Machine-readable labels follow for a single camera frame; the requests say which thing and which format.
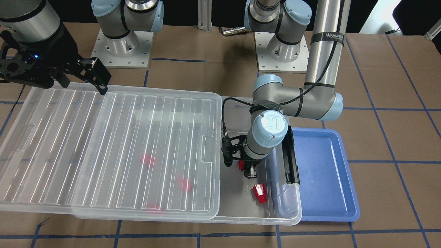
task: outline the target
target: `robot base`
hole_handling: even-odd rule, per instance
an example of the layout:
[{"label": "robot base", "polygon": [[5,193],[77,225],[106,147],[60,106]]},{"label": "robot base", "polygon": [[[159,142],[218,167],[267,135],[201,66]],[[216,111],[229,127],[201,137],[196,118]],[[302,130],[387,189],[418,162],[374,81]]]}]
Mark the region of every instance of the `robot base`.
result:
[{"label": "robot base", "polygon": [[260,72],[306,73],[309,51],[305,37],[303,36],[300,42],[300,54],[297,59],[293,62],[284,63],[273,59],[266,50],[266,47],[273,36],[274,33],[254,33],[258,70]]},{"label": "robot base", "polygon": [[153,33],[135,31],[141,44],[138,53],[130,57],[114,57],[106,51],[105,36],[100,29],[93,47],[92,57],[98,57],[107,68],[148,69],[153,43]]}]

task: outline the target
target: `red object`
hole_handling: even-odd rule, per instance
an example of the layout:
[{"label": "red object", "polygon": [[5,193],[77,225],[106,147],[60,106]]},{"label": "red object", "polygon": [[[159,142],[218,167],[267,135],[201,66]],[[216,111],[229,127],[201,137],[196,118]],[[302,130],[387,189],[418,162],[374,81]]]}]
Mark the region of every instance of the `red object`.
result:
[{"label": "red object", "polygon": [[254,195],[260,203],[266,203],[266,189],[264,184],[256,184],[253,187]]},{"label": "red object", "polygon": [[239,160],[239,170],[243,170],[243,160]]},{"label": "red object", "polygon": [[193,190],[193,184],[191,184],[191,182],[189,182],[188,179],[185,177],[176,178],[175,183],[176,186],[181,187],[185,193],[191,192]]},{"label": "red object", "polygon": [[144,154],[141,156],[140,159],[141,163],[143,163],[143,165],[148,165],[149,167],[153,167],[153,157],[150,154]]},{"label": "red object", "polygon": [[163,212],[164,210],[161,209],[158,205],[154,203],[147,203],[146,211],[153,211],[153,212]]}]

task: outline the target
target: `blue tray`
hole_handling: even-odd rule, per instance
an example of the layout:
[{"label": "blue tray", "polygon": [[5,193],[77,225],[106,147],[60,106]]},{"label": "blue tray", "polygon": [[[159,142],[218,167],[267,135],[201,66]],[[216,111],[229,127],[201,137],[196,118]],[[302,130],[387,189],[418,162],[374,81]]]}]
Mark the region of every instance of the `blue tray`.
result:
[{"label": "blue tray", "polygon": [[301,220],[356,221],[360,208],[340,134],[318,128],[292,131],[300,178]]}]

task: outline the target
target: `blue tape line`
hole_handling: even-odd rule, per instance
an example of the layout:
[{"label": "blue tape line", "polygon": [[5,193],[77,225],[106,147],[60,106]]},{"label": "blue tape line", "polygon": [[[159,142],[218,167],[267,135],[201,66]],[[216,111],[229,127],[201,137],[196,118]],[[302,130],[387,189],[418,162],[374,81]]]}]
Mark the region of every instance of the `blue tape line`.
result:
[{"label": "blue tape line", "polygon": [[146,70],[146,76],[144,77],[144,88],[147,87],[147,78],[149,77],[149,70]]},{"label": "blue tape line", "polygon": [[357,108],[357,107],[343,107],[348,110],[388,110],[388,111],[441,111],[441,109],[401,109],[401,108]]},{"label": "blue tape line", "polygon": [[180,61],[180,62],[200,62],[200,63],[205,63],[205,60],[180,60],[180,59],[167,59],[167,58],[154,58],[152,60],[168,60],[168,61]]},{"label": "blue tape line", "polygon": [[201,234],[198,233],[198,238],[196,239],[196,248],[201,248]]},{"label": "blue tape line", "polygon": [[47,218],[43,222],[40,222],[40,224],[37,225],[37,228],[35,229],[34,237],[32,238],[32,243],[30,244],[30,248],[34,248],[35,247],[35,243],[37,242],[38,233],[40,232],[41,225],[43,223],[45,223],[47,220],[49,220],[49,218]]},{"label": "blue tape line", "polygon": [[0,235],[0,239],[33,239],[35,235]]},{"label": "blue tape line", "polygon": [[255,236],[276,236],[276,233],[265,232],[265,233],[210,233],[203,234],[201,237],[255,237]]},{"label": "blue tape line", "polygon": [[120,234],[119,238],[195,238],[198,233],[152,233],[152,234]]},{"label": "blue tape line", "polygon": [[[424,229],[426,233],[441,233],[441,229]],[[354,230],[355,234],[371,233],[421,233],[420,229],[385,229],[385,230]],[[280,232],[281,236],[310,236],[310,235],[341,235],[351,234],[350,231],[318,231],[318,232]],[[201,235],[199,233],[183,234],[120,234],[119,238],[188,238],[188,237],[242,237],[242,236],[275,236],[276,233],[212,233]],[[114,239],[115,234],[98,235],[38,235],[37,239],[68,239],[68,238],[109,238]],[[33,239],[35,235],[0,235],[0,239]]]},{"label": "blue tape line", "polygon": [[282,248],[282,239],[280,239],[279,226],[276,226],[276,236],[277,236],[277,248]]},{"label": "blue tape line", "polygon": [[404,66],[404,64],[403,64],[403,62],[401,61],[400,56],[399,56],[398,53],[396,52],[395,47],[394,47],[393,44],[392,44],[392,41],[389,39],[389,36],[388,36],[388,35],[386,35],[386,38],[387,38],[387,40],[389,41],[389,44],[390,44],[390,46],[392,47],[393,52],[395,53],[396,57],[398,58],[398,61],[400,62],[401,67],[403,67],[403,70],[404,70],[404,72],[406,73],[406,76],[407,76],[407,78],[409,79],[409,82],[411,83],[412,88],[414,89],[416,95],[418,96],[418,99],[419,99],[419,101],[421,102],[422,107],[426,110],[426,114],[427,114],[427,116],[429,117],[430,121],[432,122],[433,127],[435,128],[435,130],[437,131],[438,136],[439,136],[440,139],[441,139],[440,131],[438,130],[437,126],[435,125],[435,122],[433,121],[432,116],[430,116],[429,111],[427,111],[426,105],[424,104],[424,102],[422,101],[421,96],[419,95],[418,91],[416,90],[415,84],[413,83],[413,81],[412,81],[412,79],[411,79],[409,73],[407,72],[407,70],[406,70],[406,68],[405,68],[405,66]]},{"label": "blue tape line", "polygon": [[441,164],[441,161],[406,161],[406,160],[348,160],[349,163],[399,163],[399,164]]},{"label": "blue tape line", "polygon": [[118,239],[120,237],[120,231],[121,231],[121,224],[123,223],[122,220],[118,220],[118,227],[116,228],[116,234],[115,234],[115,242],[113,243],[113,248],[118,247]]},{"label": "blue tape line", "polygon": [[367,89],[367,86],[366,86],[366,83],[364,81],[363,75],[362,75],[361,70],[360,70],[360,68],[358,66],[358,63],[357,63],[357,61],[355,59],[354,53],[352,52],[352,49],[351,49],[351,46],[349,45],[348,40],[346,40],[346,44],[348,45],[348,49],[349,49],[349,52],[351,53],[352,59],[353,59],[353,61],[355,63],[355,67],[357,67],[357,71],[358,71],[358,73],[360,75],[360,79],[361,79],[361,81],[363,83],[363,86],[364,86],[364,88],[366,90],[366,93],[367,93],[367,96],[369,98],[370,104],[372,105],[372,108],[374,109],[375,117],[377,118],[378,124],[380,125],[381,132],[382,132],[382,134],[384,136],[384,139],[386,140],[386,144],[387,144],[389,152],[390,152],[390,154],[392,156],[392,160],[393,160],[393,162],[395,164],[396,171],[398,172],[398,176],[400,177],[401,184],[403,185],[404,191],[406,192],[407,199],[409,200],[409,203],[410,203],[410,205],[412,207],[412,210],[414,212],[415,218],[416,218],[416,220],[418,222],[418,226],[419,226],[419,228],[421,230],[422,236],[424,237],[424,241],[426,242],[427,248],[430,248],[430,244],[429,244],[429,241],[427,240],[426,233],[424,232],[424,229],[422,228],[421,221],[420,221],[420,219],[418,217],[418,214],[416,212],[415,206],[414,206],[414,204],[412,202],[412,199],[411,199],[411,196],[410,196],[409,191],[407,189],[406,183],[404,182],[403,175],[401,175],[401,171],[400,171],[400,168],[398,167],[398,163],[397,163],[397,161],[395,159],[395,155],[394,155],[394,153],[392,151],[392,147],[391,147],[391,145],[389,143],[389,139],[387,138],[386,132],[385,132],[385,130],[383,128],[383,125],[381,124],[380,117],[378,116],[378,112],[375,109],[374,102],[372,101],[372,97],[370,96],[370,93],[369,93],[369,91]]},{"label": "blue tape line", "polygon": [[311,235],[342,235],[351,234],[350,231],[318,231],[318,232],[281,232],[281,236],[311,236]]},{"label": "blue tape line", "polygon": [[4,103],[4,104],[23,104],[23,101],[0,101],[0,103]]},{"label": "blue tape line", "polygon": [[98,235],[38,235],[37,239],[102,239],[109,238],[114,239],[115,234],[98,234]]},{"label": "blue tape line", "polygon": [[358,248],[357,240],[355,239],[354,228],[352,228],[352,222],[348,222],[349,230],[351,231],[352,242],[354,243],[354,248]]},{"label": "blue tape line", "polygon": [[20,100],[20,97],[22,96],[24,89],[25,89],[25,86],[23,85],[22,91],[20,91],[20,94],[19,94],[19,97],[17,98],[17,101],[14,102],[14,105],[12,106],[12,109],[9,111],[9,114],[7,115],[6,120],[4,121],[3,126],[0,129],[0,136],[3,134],[4,129],[6,128],[6,125],[9,122],[9,119],[12,116],[12,112],[14,112],[15,106],[17,105],[18,101]]},{"label": "blue tape line", "polygon": [[426,233],[441,233],[441,229],[424,229]]},{"label": "blue tape line", "polygon": [[360,230],[354,231],[355,234],[374,234],[374,233],[420,233],[420,229],[392,229],[392,230]]}]

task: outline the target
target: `cable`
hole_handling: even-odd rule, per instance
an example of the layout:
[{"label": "cable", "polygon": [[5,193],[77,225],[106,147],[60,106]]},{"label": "cable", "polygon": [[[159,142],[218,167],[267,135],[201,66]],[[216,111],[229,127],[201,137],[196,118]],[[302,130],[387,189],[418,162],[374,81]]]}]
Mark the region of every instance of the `cable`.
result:
[{"label": "cable", "polygon": [[234,100],[234,101],[240,102],[242,104],[248,105],[250,107],[258,107],[259,106],[257,104],[252,104],[252,103],[248,103],[246,101],[239,100],[237,98],[225,98],[224,101],[222,102],[222,113],[221,113],[221,115],[222,115],[222,128],[224,130],[224,137],[228,137],[227,127],[225,125],[225,118],[224,118],[225,102],[228,101],[228,100]]},{"label": "cable", "polygon": [[[340,11],[339,11],[339,14],[338,14],[338,22],[337,22],[337,30],[336,30],[337,32],[340,32],[341,19],[342,19],[342,16],[343,16],[343,7],[344,7],[344,0],[341,0],[340,1]],[[317,81],[313,85],[311,85],[311,87],[309,87],[307,90],[305,90],[303,93],[301,93],[297,97],[295,97],[295,98],[293,98],[293,99],[291,99],[289,101],[282,102],[282,103],[280,103],[280,105],[287,105],[287,104],[290,104],[290,103],[300,99],[301,97],[306,95],[308,92],[310,92],[314,87],[316,87],[319,84],[320,80],[325,76],[325,73],[328,70],[329,64],[331,63],[332,57],[334,56],[334,52],[335,52],[336,46],[337,46],[337,42],[334,41],[333,45],[332,45],[332,48],[331,48],[331,53],[329,54],[328,61],[326,62],[325,68],[323,69],[323,72],[321,73],[321,75],[317,79]]]}]

